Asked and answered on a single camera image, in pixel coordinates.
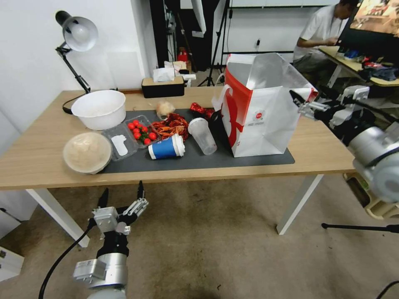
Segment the tissue box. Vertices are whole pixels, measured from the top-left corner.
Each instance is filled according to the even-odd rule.
[[[154,82],[152,78],[144,78],[141,89],[145,98],[163,98],[184,95],[183,77],[177,76],[173,81]]]

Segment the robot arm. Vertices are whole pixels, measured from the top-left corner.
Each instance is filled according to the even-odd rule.
[[[76,280],[85,282],[88,288],[102,289],[89,298],[124,296],[128,282],[126,260],[129,256],[126,236],[131,231],[130,224],[140,217],[148,205],[141,181],[137,193],[137,200],[129,207],[98,207],[93,210],[93,219],[102,233],[104,244],[95,259],[78,262],[73,274]]]
[[[391,115],[368,106],[369,87],[351,86],[335,100],[306,102],[290,91],[298,112],[322,121],[350,150],[355,169],[382,200],[399,202],[399,122]],[[374,125],[376,111],[393,122],[384,132]]]

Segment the gray table mat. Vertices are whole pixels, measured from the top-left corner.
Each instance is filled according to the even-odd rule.
[[[177,109],[176,113],[183,116],[188,123],[193,118],[198,117],[198,115],[193,115],[189,109]],[[151,122],[158,121],[154,110],[127,111],[126,119],[131,119],[139,115],[145,115]],[[102,171],[102,173],[242,167],[295,163],[295,160],[288,149],[284,154],[234,158],[221,118],[212,124],[210,123],[209,127],[217,145],[217,151],[211,155],[204,155],[194,138],[190,136],[185,141],[186,152],[184,153],[183,157],[152,160],[147,148],[139,149],[137,153],[130,157],[117,162],[111,161]]]

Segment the blue paper cup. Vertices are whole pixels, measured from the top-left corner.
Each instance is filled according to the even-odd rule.
[[[151,144],[148,147],[148,152],[153,160],[182,157],[185,152],[183,138],[178,134],[174,134],[168,139]]]

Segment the computer monitor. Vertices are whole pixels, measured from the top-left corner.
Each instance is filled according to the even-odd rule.
[[[399,61],[399,0],[363,0],[337,45]]]

